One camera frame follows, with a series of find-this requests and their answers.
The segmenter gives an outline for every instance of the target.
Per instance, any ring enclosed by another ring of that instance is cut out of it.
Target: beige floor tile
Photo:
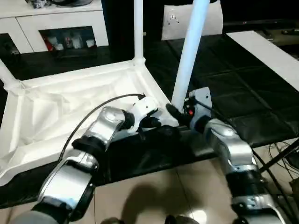
[[[217,160],[177,168],[193,218],[200,224],[231,224],[231,194]]]
[[[0,224],[7,224],[12,214],[12,208],[0,210]]]
[[[284,149],[285,148],[285,144],[284,143],[278,143],[278,147]],[[263,147],[259,147],[259,148],[255,148],[254,149],[256,151],[257,154],[259,154],[259,156],[264,160],[264,162],[269,162],[271,159],[271,156],[269,154],[269,146],[263,146]],[[271,155],[272,157],[276,156],[278,154],[278,150],[275,148],[274,145],[271,145],[270,147],[270,151],[271,151]],[[261,163],[256,160],[257,164],[259,167],[261,167]],[[281,166],[284,166],[282,161],[278,162]],[[286,193],[291,194],[292,193],[292,188],[289,184],[289,182],[292,180],[292,178],[290,177],[289,173],[287,172],[287,170],[283,167],[279,166],[278,164],[273,165],[270,170],[272,171],[272,173],[275,175],[276,179],[278,180],[279,184],[283,187],[283,189],[286,191]],[[298,172],[294,169],[292,169],[291,167],[289,167],[287,165],[287,167],[290,170],[293,170],[294,172]],[[292,177],[298,178],[299,175],[294,173],[292,171],[290,171]],[[272,179],[270,178],[269,174],[265,171],[263,172],[263,177],[265,177],[267,179],[267,181],[269,181],[269,183],[273,183]],[[276,191],[276,187],[274,187],[274,184],[272,184],[272,189]]]
[[[84,217],[76,222],[73,222],[74,224],[95,224],[95,214],[94,214],[94,197],[92,201],[89,204],[89,207],[84,215]]]
[[[21,204],[21,205],[13,207],[12,208],[12,215],[11,215],[10,220],[13,220],[18,215],[20,215],[20,214],[22,214],[26,211],[30,211],[33,208],[33,206],[35,206],[35,205],[36,205],[36,203],[33,202],[33,203]]]
[[[190,214],[175,169],[96,188],[96,224],[111,217],[125,224],[164,224],[169,214]]]

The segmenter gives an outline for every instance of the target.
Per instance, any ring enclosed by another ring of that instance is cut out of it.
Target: black leather surface
[[[178,70],[183,40],[147,43],[146,66],[170,99]],[[109,47],[95,49],[91,57],[57,59],[48,52],[5,59],[16,78],[25,80],[128,60],[131,52]],[[213,105],[236,125],[252,146],[298,136],[298,92],[258,59],[225,35],[202,37],[189,90],[209,86]],[[2,110],[6,96],[2,93]],[[111,145],[107,180],[115,182],[134,176],[200,161],[214,156],[200,136],[176,132],[165,138],[158,131],[147,133],[146,144],[136,136]],[[0,207],[34,201],[42,182],[55,163],[17,175],[0,187]]]

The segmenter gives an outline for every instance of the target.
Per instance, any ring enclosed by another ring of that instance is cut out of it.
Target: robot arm
[[[81,219],[93,198],[93,177],[104,174],[101,169],[105,165],[105,152],[115,134],[121,129],[134,133],[141,121],[157,110],[156,101],[149,97],[136,102],[128,112],[104,107],[45,180],[37,205],[11,223],[65,224]]]
[[[190,93],[184,105],[185,116],[189,118],[185,117],[183,121],[189,122],[187,125],[192,131],[202,133],[217,153],[232,195],[231,207],[238,215],[235,223],[285,224],[261,181],[251,147],[232,126],[219,119],[211,119],[210,111],[197,101],[212,106],[207,87]],[[173,108],[169,111],[171,114],[178,113],[173,113]]]

